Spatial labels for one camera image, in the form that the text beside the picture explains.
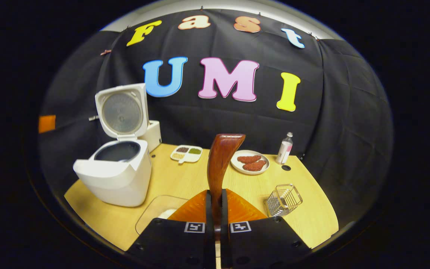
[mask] wooden table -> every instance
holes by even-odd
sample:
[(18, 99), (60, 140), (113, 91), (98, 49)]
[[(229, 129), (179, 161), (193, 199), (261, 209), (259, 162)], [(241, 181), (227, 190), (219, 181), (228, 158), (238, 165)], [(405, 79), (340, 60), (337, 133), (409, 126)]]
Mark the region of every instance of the wooden table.
[[(203, 150), (196, 163), (179, 165), (171, 160), (175, 145), (161, 144), (150, 155), (152, 174), (144, 203), (138, 207), (122, 207), (104, 203), (95, 197), (79, 179), (64, 195), (74, 211), (89, 227), (106, 240), (127, 250), (137, 239), (135, 225), (148, 204), (160, 195), (190, 199), (208, 189), (208, 149)], [(263, 199), (266, 199), (276, 185), (293, 183), (303, 198), (303, 203), (285, 216), (286, 222), (313, 248), (338, 231), (338, 219), (330, 201), (313, 176), (296, 156), (287, 161), (292, 170), (282, 170), (275, 162), (275, 155), (265, 155), (270, 167), (261, 175), (249, 176), (229, 165), (223, 188), (231, 189), (266, 213)]]

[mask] white plate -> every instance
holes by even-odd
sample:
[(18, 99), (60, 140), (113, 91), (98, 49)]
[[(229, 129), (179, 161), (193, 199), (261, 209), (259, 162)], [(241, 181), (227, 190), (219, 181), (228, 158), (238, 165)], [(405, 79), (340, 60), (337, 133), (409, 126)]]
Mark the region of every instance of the white plate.
[[(179, 148), (188, 148), (188, 150), (187, 150), (187, 152), (177, 152), (177, 150)], [(196, 149), (200, 150), (200, 154), (188, 153), (192, 148), (196, 148)], [(203, 148), (200, 148), (199, 146), (179, 145), (179, 146), (177, 146), (177, 148), (174, 149), (174, 151), (172, 151), (172, 153), (170, 153), (170, 158), (172, 160), (179, 161), (179, 164), (182, 164), (184, 162), (194, 163), (200, 159), (200, 157), (202, 156), (202, 152), (203, 152)], [(175, 157), (174, 153), (180, 154), (182, 156), (182, 158)]]
[[(244, 163), (237, 160), (237, 158), (240, 156), (255, 156), (255, 155), (260, 155), (261, 156), (260, 160), (264, 160), (267, 162), (259, 171), (245, 170), (245, 169), (243, 169)], [(236, 170), (238, 170), (244, 174), (247, 174), (247, 175), (259, 175), (259, 174), (265, 172), (268, 169), (268, 167), (270, 167), (270, 161), (268, 161), (268, 159), (263, 154), (258, 153), (258, 152), (253, 151), (253, 150), (239, 150), (239, 151), (235, 152), (235, 154), (232, 157), (232, 160), (230, 160), (230, 163), (232, 163), (232, 166)]]

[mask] meat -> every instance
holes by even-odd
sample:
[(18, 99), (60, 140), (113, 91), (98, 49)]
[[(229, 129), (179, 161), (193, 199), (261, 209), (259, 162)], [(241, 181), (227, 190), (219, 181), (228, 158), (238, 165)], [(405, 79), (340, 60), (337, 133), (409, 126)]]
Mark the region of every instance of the meat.
[(237, 158), (237, 161), (245, 163), (245, 164), (249, 164), (249, 163), (254, 163), (257, 160), (260, 160), (261, 156), (260, 155), (255, 155), (255, 156), (240, 156)]
[(264, 160), (259, 160), (258, 162), (254, 163), (248, 163), (243, 166), (243, 169), (248, 171), (260, 171), (261, 168), (266, 164), (267, 162)]

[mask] orange letter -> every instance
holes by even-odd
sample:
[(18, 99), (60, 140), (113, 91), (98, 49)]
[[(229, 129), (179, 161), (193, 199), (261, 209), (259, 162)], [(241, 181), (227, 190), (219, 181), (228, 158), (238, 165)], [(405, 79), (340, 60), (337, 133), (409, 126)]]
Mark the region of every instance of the orange letter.
[(208, 17), (205, 15), (198, 15), (183, 19), (182, 23), (179, 25), (179, 29), (186, 30), (192, 28), (205, 28), (208, 26), (210, 26)]
[(237, 19), (235, 19), (235, 22), (236, 24), (233, 24), (233, 27), (235, 27), (235, 29), (239, 31), (256, 33), (261, 30), (260, 26), (258, 26), (258, 24), (260, 24), (260, 21), (255, 18), (241, 16), (237, 17)]
[(159, 26), (162, 24), (161, 20), (158, 20), (156, 22), (151, 22), (150, 24), (145, 24), (142, 26), (139, 26), (135, 29), (134, 36), (132, 39), (127, 43), (127, 47), (136, 43), (139, 43), (140, 41), (144, 40), (144, 35), (150, 34), (152, 32), (152, 29), (154, 29), (154, 26)]

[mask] wooden spatula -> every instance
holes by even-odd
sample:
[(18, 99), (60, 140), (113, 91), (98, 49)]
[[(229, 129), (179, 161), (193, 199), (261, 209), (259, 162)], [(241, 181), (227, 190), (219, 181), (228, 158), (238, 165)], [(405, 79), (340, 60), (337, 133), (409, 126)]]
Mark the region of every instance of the wooden spatula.
[[(208, 155), (208, 187), (212, 195), (214, 226), (220, 227), (222, 218), (222, 183), (228, 164), (245, 139), (244, 134), (218, 134)], [(184, 222), (206, 222), (206, 190), (184, 203), (168, 219)], [(256, 207), (238, 194), (227, 189), (228, 222), (252, 221), (266, 218)]]

